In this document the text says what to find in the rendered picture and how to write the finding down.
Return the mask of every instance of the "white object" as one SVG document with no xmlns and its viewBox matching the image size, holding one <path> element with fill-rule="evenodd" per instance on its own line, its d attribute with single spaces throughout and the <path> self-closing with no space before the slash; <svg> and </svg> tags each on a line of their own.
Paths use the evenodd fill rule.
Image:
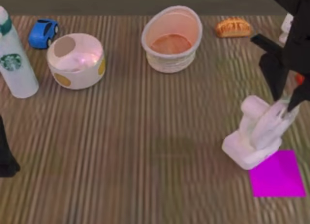
<svg viewBox="0 0 310 224">
<path fill-rule="evenodd" d="M 169 34 L 185 37 L 192 47 L 185 52 L 170 55 L 155 52 L 150 48 L 157 39 Z M 143 30 L 141 43 L 152 68 L 162 73 L 176 73 L 192 63 L 201 39 L 202 23 L 198 15 L 188 7 L 173 6 L 151 19 Z"/>
<path fill-rule="evenodd" d="M 0 6 L 0 25 L 7 25 L 10 17 Z M 0 35 L 0 72 L 16 98 L 28 98 L 39 89 L 39 83 L 24 51 L 15 27 Z"/>
<path fill-rule="evenodd" d="M 55 80 L 72 90 L 96 84 L 106 69 L 102 44 L 84 33 L 57 39 L 48 48 L 46 57 Z"/>
<path fill-rule="evenodd" d="M 295 120 L 299 107 L 286 113 L 289 100 L 267 104 L 257 96 L 247 97 L 241 110 L 239 129 L 224 139 L 222 149 L 238 165 L 250 170 L 274 154 L 282 135 Z"/>
<path fill-rule="evenodd" d="M 282 34 L 279 37 L 279 41 L 283 44 L 286 43 L 288 34 L 291 30 L 291 26 L 292 26 L 292 21 L 293 21 L 294 17 L 291 14 L 287 14 L 282 26 L 281 26 L 281 30 L 283 31 Z"/>
</svg>

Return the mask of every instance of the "starbucks bottle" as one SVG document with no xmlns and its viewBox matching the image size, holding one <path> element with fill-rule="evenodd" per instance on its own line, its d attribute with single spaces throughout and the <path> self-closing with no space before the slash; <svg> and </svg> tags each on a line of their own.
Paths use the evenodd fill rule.
<svg viewBox="0 0 310 224">
<path fill-rule="evenodd" d="M 18 33 L 6 10 L 0 6 L 0 72 L 16 98 L 28 98 L 39 89 Z"/>
</svg>

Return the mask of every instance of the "blue toy car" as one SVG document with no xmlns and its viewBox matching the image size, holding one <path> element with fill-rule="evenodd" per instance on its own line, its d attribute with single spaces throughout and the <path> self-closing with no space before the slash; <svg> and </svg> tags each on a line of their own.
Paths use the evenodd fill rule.
<svg viewBox="0 0 310 224">
<path fill-rule="evenodd" d="M 46 49 L 58 33 L 58 22 L 53 19 L 38 19 L 30 31 L 28 42 L 34 48 Z"/>
</svg>

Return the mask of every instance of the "bread roll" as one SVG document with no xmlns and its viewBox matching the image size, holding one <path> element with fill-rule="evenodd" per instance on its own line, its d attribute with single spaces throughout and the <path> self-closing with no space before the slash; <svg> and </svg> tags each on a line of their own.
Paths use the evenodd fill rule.
<svg viewBox="0 0 310 224">
<path fill-rule="evenodd" d="M 251 35 L 251 25 L 240 17 L 229 17 L 220 21 L 216 26 L 219 38 L 237 38 Z"/>
</svg>

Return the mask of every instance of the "black object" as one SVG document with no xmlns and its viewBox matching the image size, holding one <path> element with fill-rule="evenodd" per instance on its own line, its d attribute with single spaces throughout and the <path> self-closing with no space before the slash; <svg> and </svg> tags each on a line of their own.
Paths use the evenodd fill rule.
<svg viewBox="0 0 310 224">
<path fill-rule="evenodd" d="M 261 34 L 251 41 L 266 51 L 259 66 L 273 99 L 279 100 L 290 70 L 304 76 L 304 82 L 293 92 L 287 111 L 303 101 L 310 101 L 310 0 L 275 0 L 293 17 L 292 27 L 284 47 Z"/>
<path fill-rule="evenodd" d="M 19 171 L 20 166 L 9 149 L 3 120 L 0 116 L 0 177 L 13 177 Z"/>
</svg>

